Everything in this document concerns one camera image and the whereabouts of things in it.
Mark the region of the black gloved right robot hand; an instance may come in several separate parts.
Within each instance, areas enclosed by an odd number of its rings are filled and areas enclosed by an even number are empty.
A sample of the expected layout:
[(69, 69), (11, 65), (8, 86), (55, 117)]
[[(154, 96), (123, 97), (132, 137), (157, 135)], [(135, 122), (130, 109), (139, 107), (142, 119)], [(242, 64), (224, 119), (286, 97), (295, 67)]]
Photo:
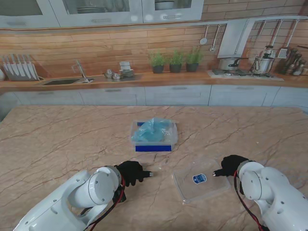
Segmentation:
[(238, 169), (240, 163), (244, 161), (248, 161), (248, 159), (234, 154), (226, 156), (221, 161), (221, 169), (215, 170), (213, 172), (213, 176), (214, 177), (233, 176), (235, 171)]

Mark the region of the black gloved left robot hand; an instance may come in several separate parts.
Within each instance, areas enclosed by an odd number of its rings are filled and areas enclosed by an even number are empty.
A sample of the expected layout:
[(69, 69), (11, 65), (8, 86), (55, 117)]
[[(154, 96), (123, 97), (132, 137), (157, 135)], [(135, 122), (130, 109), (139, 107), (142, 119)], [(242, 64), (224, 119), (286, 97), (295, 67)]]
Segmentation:
[(136, 181), (143, 182), (145, 178), (154, 175), (151, 171), (143, 170), (142, 165), (137, 161), (125, 161), (120, 165), (115, 165), (115, 168), (124, 177), (126, 187), (135, 186)]

